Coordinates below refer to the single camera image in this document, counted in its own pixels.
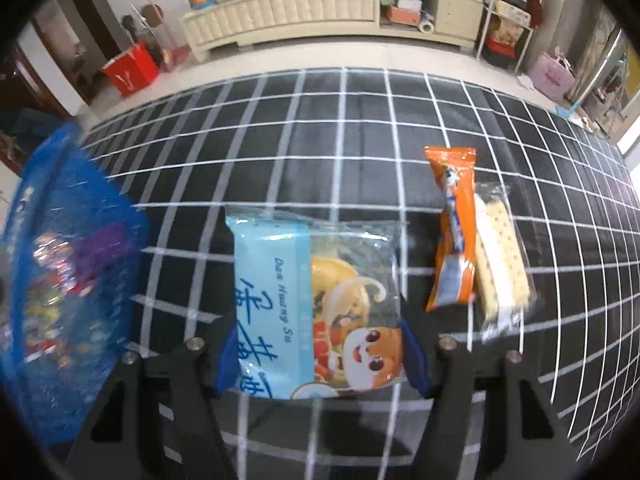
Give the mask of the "orange snack stick pack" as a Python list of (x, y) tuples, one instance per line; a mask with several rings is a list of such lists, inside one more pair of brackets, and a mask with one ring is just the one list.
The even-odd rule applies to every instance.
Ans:
[(427, 146), (425, 158), (442, 192), (440, 239), (436, 250), (435, 277), (425, 310), (448, 304), (467, 304), (475, 280), (475, 162), (474, 148)]

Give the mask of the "light blue pastry pack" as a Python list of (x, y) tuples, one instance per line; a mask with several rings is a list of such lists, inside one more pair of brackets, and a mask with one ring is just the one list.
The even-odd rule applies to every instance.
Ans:
[(229, 206), (238, 389), (273, 400), (386, 388), (404, 367), (390, 220)]

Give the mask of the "clear cream cracker pack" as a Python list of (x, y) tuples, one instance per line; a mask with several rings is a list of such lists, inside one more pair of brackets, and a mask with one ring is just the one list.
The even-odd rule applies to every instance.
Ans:
[(488, 341), (521, 330), (534, 310), (537, 293), (504, 188), (498, 183), (477, 183), (474, 205), (475, 292), (483, 311), (480, 338)]

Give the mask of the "blue plastic basket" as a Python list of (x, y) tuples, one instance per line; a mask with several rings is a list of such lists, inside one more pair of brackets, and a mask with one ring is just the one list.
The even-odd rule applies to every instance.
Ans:
[(1, 385), (36, 441), (74, 440), (132, 331), (149, 222), (66, 122), (26, 162), (2, 233)]

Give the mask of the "black white grid tablecloth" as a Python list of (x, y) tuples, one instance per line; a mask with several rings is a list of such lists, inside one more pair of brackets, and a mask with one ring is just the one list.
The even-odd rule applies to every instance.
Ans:
[(423, 150), (469, 146), (508, 193), (537, 293), (506, 346), (536, 359), (580, 466), (639, 402), (639, 195), (617, 148), (544, 108), (427, 74), (287, 70), (166, 96), (84, 144), (150, 222), (132, 334), (148, 356), (232, 303), (229, 205), (398, 222), (400, 289), (424, 304), (442, 202)]

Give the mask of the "red paper bag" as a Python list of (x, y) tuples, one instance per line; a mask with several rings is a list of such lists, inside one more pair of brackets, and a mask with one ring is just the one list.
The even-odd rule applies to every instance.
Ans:
[(101, 72), (123, 98), (149, 87), (160, 76), (160, 70), (142, 42), (109, 60)]

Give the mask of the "pink gift bag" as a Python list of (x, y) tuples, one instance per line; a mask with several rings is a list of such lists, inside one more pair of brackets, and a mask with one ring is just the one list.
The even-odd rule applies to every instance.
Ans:
[(527, 76), (536, 90), (555, 102), (562, 101), (575, 84), (573, 67), (559, 48), (552, 54), (541, 52)]

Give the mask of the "cream tv cabinet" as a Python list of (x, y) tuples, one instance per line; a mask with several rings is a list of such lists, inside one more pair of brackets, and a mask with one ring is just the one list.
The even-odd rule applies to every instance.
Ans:
[(181, 18), (199, 61), (210, 50), (285, 39), (373, 36), (450, 44), (471, 52), (483, 0), (215, 0)]

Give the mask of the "white metal shelf rack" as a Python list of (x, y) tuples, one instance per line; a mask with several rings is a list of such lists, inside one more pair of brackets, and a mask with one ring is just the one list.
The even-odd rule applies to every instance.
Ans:
[(544, 0), (483, 0), (476, 57), (517, 73), (544, 17)]

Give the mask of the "blue handled mop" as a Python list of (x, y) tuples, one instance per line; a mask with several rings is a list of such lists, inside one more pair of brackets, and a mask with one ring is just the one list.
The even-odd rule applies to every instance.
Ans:
[(585, 98), (591, 92), (591, 90), (596, 86), (596, 83), (599, 81), (601, 76), (603, 75), (605, 69), (608, 67), (608, 63), (611, 61), (614, 53), (616, 52), (618, 45), (620, 44), (620, 40), (623, 38), (623, 29), (620, 26), (617, 26), (614, 30), (615, 36), (608, 40), (606, 44), (606, 48), (603, 51), (600, 61), (596, 66), (596, 70), (593, 72), (591, 78), (588, 81), (588, 84), (585, 86), (585, 89), (582, 90), (582, 93), (576, 98), (573, 104), (569, 107), (562, 107), (557, 105), (555, 107), (555, 113), (565, 119), (570, 118), (574, 113), (577, 112), (578, 108), (582, 106), (582, 102), (585, 101)]

